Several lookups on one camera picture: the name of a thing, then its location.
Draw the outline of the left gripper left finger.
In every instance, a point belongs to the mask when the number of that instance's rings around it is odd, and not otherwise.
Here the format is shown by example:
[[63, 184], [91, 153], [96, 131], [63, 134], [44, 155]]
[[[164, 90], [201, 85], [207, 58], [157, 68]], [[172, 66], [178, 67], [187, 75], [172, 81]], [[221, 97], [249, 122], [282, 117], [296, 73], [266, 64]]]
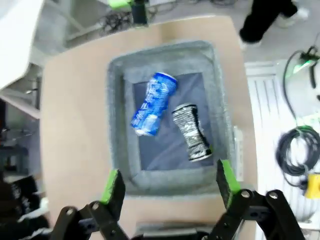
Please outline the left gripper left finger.
[[100, 233], [105, 240], [128, 240], [119, 225], [126, 186], [118, 169], [110, 171], [101, 200], [86, 204], [82, 209], [65, 206], [61, 209], [51, 240], [88, 240]]

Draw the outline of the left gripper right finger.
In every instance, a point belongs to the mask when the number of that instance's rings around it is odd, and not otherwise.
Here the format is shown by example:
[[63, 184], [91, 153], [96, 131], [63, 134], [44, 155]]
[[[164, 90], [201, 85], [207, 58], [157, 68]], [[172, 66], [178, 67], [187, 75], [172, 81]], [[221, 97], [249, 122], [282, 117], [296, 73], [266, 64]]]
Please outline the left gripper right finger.
[[210, 240], [232, 240], [245, 221], [256, 222], [267, 240], [304, 240], [303, 232], [282, 191], [266, 195], [242, 188], [228, 160], [218, 160], [216, 183], [226, 212], [209, 234]]

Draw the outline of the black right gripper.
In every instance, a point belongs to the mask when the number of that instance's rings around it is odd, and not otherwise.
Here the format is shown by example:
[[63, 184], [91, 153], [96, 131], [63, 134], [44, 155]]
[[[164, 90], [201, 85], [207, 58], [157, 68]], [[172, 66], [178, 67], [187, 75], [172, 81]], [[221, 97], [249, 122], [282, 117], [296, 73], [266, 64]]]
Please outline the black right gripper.
[[148, 24], [146, 1], [132, 0], [130, 2], [133, 24], [136, 26], [146, 26]]

